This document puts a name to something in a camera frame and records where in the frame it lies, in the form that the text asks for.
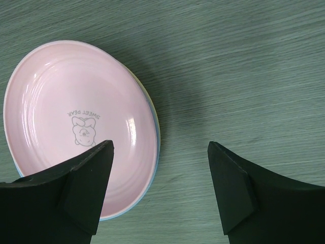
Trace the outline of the cream yellow plate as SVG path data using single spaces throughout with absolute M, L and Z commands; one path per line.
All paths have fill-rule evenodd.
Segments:
M 135 79 L 135 81 L 137 82 L 137 84 L 139 85 L 139 87 L 141 88 L 142 93 L 144 94 L 144 96 L 146 98 L 146 101 L 149 104 L 149 107 L 150 107 L 151 112 L 152 113 L 155 113 L 154 104 L 153 104 L 152 99 L 151 99 L 149 93 L 147 92 L 146 88 L 144 87 L 144 85 L 142 84 L 142 82 L 138 79 L 138 77 L 132 71 L 129 70 L 129 73 L 133 76 L 133 78 Z

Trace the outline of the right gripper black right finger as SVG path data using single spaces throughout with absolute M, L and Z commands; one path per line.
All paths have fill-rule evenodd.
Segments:
M 294 180 L 211 141 L 208 161 L 230 243 L 324 243 L 324 187 Z

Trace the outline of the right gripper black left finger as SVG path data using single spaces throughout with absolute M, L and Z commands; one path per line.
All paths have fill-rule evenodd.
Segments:
M 1 183 L 1 243 L 90 243 L 112 169 L 114 144 Z

